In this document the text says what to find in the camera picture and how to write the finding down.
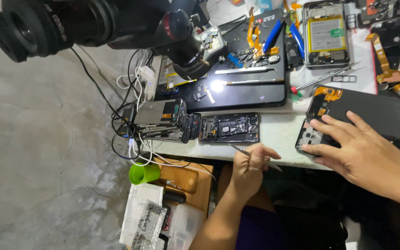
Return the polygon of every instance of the concrete floor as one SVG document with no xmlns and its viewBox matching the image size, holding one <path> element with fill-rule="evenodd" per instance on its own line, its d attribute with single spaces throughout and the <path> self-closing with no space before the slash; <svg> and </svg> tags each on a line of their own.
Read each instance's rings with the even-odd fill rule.
<svg viewBox="0 0 400 250">
<path fill-rule="evenodd" d="M 16 64 L 0 49 L 0 250 L 123 248 L 130 163 L 111 151 L 110 114 L 71 52 Z"/>
</svg>

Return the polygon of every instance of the workbench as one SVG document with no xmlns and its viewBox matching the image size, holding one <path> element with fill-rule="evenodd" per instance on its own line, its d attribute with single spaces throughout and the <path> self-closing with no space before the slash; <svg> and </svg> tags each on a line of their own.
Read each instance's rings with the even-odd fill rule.
<svg viewBox="0 0 400 250">
<path fill-rule="evenodd" d="M 304 4 L 309 0 L 299 0 L 298 3 Z M 211 22 L 214 25 L 220 25 L 236 19 L 243 13 L 247 13 L 245 6 L 234 7 L 227 0 L 210 0 L 208 2 L 208 11 L 211 15 Z M 345 5 L 345 14 L 358 13 L 354 3 Z M 372 46 L 369 42 L 364 42 L 365 37 L 369 34 L 368 29 L 350 30 L 347 32 L 348 43 L 350 46 L 350 63 L 360 62 L 354 67 L 354 71 L 350 70 L 343 75 L 356 75 L 356 83 L 332 83 L 329 81 L 322 82 L 326 86 L 346 88 L 356 91 L 362 91 L 371 94 L 377 94 L 375 83 L 374 65 Z M 315 78 L 329 72 L 329 69 L 308 70 L 301 67 L 297 71 L 287 74 L 287 81 L 291 86 L 301 86 Z M 260 140 L 268 147 L 275 149 L 281 160 L 273 161 L 281 166 L 304 167 L 312 169 L 330 170 L 327 167 L 314 163 L 313 157 L 308 154 L 302 154 L 296 151 L 294 145 L 296 143 L 305 112 L 311 103 L 311 93 L 313 88 L 306 88 L 301 93 L 303 97 L 299 101 L 288 99 L 283 107 L 263 108 L 263 109 L 241 109 L 228 110 L 220 112 L 202 112 L 203 115 L 224 114 L 224 113 L 244 113 L 258 112 L 260 114 Z M 201 145 L 198 141 L 189 141 L 188 144 L 177 144 L 170 142 L 155 142 L 153 150 L 157 153 L 189 156 L 198 158 L 208 158 L 217 160 L 232 161 L 236 150 L 229 145 Z"/>
</svg>

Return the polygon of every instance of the disassembled smartphone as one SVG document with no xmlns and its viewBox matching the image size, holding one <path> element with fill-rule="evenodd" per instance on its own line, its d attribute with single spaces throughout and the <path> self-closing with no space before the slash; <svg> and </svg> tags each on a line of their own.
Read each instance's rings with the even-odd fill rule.
<svg viewBox="0 0 400 250">
<path fill-rule="evenodd" d="M 352 123 L 346 116 L 347 111 L 358 114 L 400 150 L 400 99 L 322 85 L 318 85 L 314 92 L 306 113 L 307 118 L 296 141 L 296 149 L 303 152 L 301 147 L 304 144 L 326 144 L 340 148 L 341 145 L 331 136 L 312 128 L 310 121 L 321 121 L 321 117 L 327 114 L 337 120 Z"/>
<path fill-rule="evenodd" d="M 344 4 L 324 0 L 303 5 L 305 65 L 309 69 L 342 68 L 350 62 Z"/>
<path fill-rule="evenodd" d="M 199 143 L 229 143 L 260 141 L 257 113 L 202 117 Z"/>
</svg>

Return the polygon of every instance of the black repair mat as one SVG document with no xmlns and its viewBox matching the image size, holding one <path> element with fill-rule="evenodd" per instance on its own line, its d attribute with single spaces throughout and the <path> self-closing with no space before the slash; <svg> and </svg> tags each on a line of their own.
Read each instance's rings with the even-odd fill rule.
<svg viewBox="0 0 400 250">
<path fill-rule="evenodd" d="M 255 16 L 255 20 L 264 19 L 264 24 L 268 28 L 259 26 L 260 35 L 259 43 L 264 43 L 267 39 L 272 28 L 278 19 L 282 17 L 283 10 L 275 9 Z M 242 25 L 235 30 L 226 34 L 225 40 L 228 41 L 228 48 L 231 52 L 238 53 L 248 48 L 247 31 L 241 31 L 243 28 L 248 28 L 249 18 Z M 220 27 L 221 30 L 226 30 L 235 23 L 224 25 Z M 227 74 L 216 75 L 214 72 L 220 69 L 232 69 L 236 66 L 227 59 L 225 63 L 215 64 L 209 71 L 205 79 L 180 85 L 178 93 L 173 95 L 160 95 L 161 91 L 166 88 L 166 85 L 159 85 L 155 94 L 155 101 L 157 100 L 171 100 L 181 98 L 186 101 L 188 113 L 214 111 L 214 110 L 228 110 L 228 109 L 244 109 L 244 108 L 266 108 L 285 105 L 287 101 L 287 92 L 285 83 L 275 84 L 248 84 L 248 85 L 235 85 L 235 86 L 212 86 L 215 80 L 220 81 L 245 81 L 245 80 L 258 80 L 258 79 L 285 79 L 286 68 L 286 54 L 284 49 L 284 36 L 285 25 L 279 32 L 276 38 L 275 46 L 279 47 L 279 55 L 281 60 L 273 65 L 277 71 L 271 70 L 268 72 L 250 73 L 250 74 Z M 208 96 L 203 97 L 200 101 L 194 100 L 194 94 L 197 94 L 198 88 L 207 85 L 211 91 L 212 98 L 215 103 L 212 103 Z"/>
<path fill-rule="evenodd" d="M 308 118 L 320 119 L 318 115 L 321 108 L 325 109 L 325 114 L 337 120 L 351 123 L 347 118 L 347 111 L 358 114 L 366 123 L 384 137 L 400 139 L 400 99 L 373 95 L 343 88 L 332 88 L 334 92 L 342 91 L 340 98 L 336 100 L 324 100 L 325 94 L 313 97 L 311 105 L 307 111 Z"/>
</svg>

